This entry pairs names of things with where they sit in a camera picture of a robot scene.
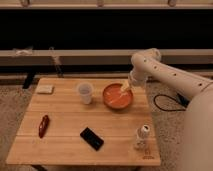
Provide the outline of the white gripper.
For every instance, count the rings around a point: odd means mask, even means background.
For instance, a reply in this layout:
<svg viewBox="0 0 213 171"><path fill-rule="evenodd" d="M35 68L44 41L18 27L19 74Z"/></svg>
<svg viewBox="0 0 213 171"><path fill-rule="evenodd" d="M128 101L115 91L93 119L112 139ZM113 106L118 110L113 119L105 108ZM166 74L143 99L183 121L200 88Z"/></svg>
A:
<svg viewBox="0 0 213 171"><path fill-rule="evenodd" d="M135 86L135 87L144 87L146 84L146 75L136 72L134 70L132 70L128 76L129 82L125 81L121 88L120 91L121 92L126 92L128 90L131 89L131 87Z"/></svg>

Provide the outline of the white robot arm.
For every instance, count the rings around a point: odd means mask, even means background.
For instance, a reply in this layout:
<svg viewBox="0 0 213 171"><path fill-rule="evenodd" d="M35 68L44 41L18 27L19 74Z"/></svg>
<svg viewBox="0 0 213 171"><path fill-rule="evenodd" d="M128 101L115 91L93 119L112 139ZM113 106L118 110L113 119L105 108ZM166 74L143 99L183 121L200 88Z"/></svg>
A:
<svg viewBox="0 0 213 171"><path fill-rule="evenodd" d="M135 52L128 84L142 87L153 76L189 100L177 171L213 171L213 80L163 64L161 57L156 48Z"/></svg>

